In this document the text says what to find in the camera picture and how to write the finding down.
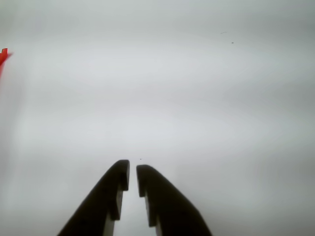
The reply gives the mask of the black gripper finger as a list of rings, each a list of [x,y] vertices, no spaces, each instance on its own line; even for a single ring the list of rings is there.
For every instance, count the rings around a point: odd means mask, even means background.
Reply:
[[[139,196],[145,199],[149,227],[157,236],[211,236],[197,208],[160,172],[136,167]]]
[[[58,235],[112,236],[128,184],[129,161],[119,160],[101,177]]]

